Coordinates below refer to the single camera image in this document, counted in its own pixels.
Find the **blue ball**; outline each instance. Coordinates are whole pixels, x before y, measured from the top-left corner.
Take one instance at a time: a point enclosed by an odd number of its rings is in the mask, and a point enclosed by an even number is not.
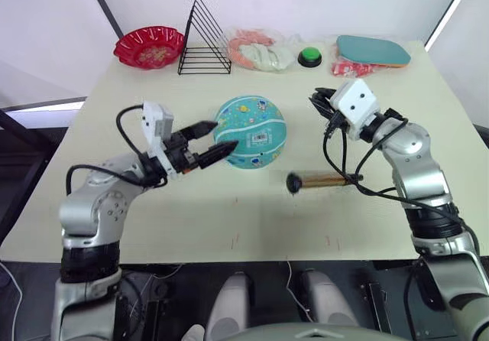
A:
[[[287,127],[280,110],[261,96],[239,96],[226,102],[215,116],[215,143],[238,140],[226,160],[241,169],[264,167],[283,150]]]

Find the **table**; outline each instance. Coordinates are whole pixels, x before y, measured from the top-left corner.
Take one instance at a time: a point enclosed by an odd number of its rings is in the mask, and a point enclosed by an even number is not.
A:
[[[126,219],[121,262],[414,258],[400,204],[363,196],[354,187],[305,190],[296,196],[287,192],[290,171],[332,171],[322,156],[325,120],[307,97],[317,86],[337,88],[345,80],[328,72],[330,45],[314,45],[324,56],[320,67],[297,64],[284,74],[233,67],[231,75],[178,76],[175,64],[143,71],[114,60],[66,133],[0,248],[0,258],[60,260],[57,210],[66,170],[129,151],[115,128],[120,109],[143,100],[160,102],[175,115],[174,128],[182,128],[213,119],[221,104],[240,95],[265,96],[279,107],[288,130],[282,155],[259,170],[239,170],[222,161],[138,197]],[[489,154],[423,45],[411,42],[406,48],[412,55],[408,67],[382,70],[365,80],[383,110],[394,108],[429,131],[432,155],[445,171],[462,217],[478,234],[481,253],[488,255]],[[140,116],[128,115],[123,123],[144,147]],[[339,140],[335,136],[330,148],[338,161]],[[203,151],[211,143],[212,136],[206,136],[192,146]],[[350,169],[368,148],[363,141],[349,145]],[[390,166],[380,153],[363,174],[375,189],[392,185]],[[84,178],[85,173],[77,173],[73,186]]]

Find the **red bowl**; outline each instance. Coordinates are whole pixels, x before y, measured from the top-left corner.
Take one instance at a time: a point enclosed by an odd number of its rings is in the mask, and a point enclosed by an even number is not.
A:
[[[166,26],[148,26],[126,34],[114,55],[129,66],[153,70],[174,62],[183,50],[184,36]]]

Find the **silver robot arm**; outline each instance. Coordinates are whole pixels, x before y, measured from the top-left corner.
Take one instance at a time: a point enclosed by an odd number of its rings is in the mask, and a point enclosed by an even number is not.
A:
[[[336,91],[317,91],[311,101],[335,124],[330,133],[338,127],[352,140],[380,143],[377,147],[392,167],[394,185],[404,201],[414,248],[459,336],[467,341],[489,339],[489,280],[474,239],[458,217],[445,175],[431,156],[427,130],[406,123],[392,109],[380,114],[363,80],[349,81]]]
[[[146,102],[142,127],[148,151],[105,161],[99,167],[102,171],[91,170],[85,183],[62,203],[63,257],[55,287],[53,341],[130,336],[123,311],[125,299],[118,292],[118,261],[119,241],[132,200],[166,184],[167,177],[208,167],[231,154],[237,145],[236,141],[223,142],[204,154],[193,154],[188,141],[207,135],[216,123],[202,121],[172,133],[172,122],[166,109]]]

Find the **black wire rack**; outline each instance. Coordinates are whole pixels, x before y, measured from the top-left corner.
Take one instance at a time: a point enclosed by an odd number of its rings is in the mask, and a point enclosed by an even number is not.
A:
[[[206,42],[206,47],[188,47],[189,33],[194,28]],[[185,43],[178,63],[179,75],[230,74],[228,39],[204,4],[194,0],[185,28]]]

